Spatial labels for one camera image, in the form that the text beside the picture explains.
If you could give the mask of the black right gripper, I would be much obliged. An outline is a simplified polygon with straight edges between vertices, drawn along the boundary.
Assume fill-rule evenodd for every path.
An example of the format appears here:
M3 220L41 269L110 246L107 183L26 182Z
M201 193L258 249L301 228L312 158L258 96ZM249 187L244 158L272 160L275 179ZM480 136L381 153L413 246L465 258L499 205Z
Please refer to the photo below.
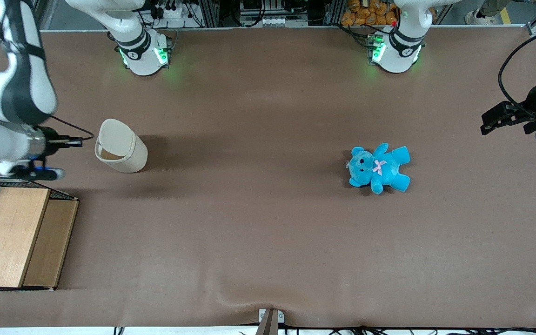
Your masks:
M45 128L45 156L53 155L62 147L82 147L83 139L78 136L66 136L58 134L53 128Z

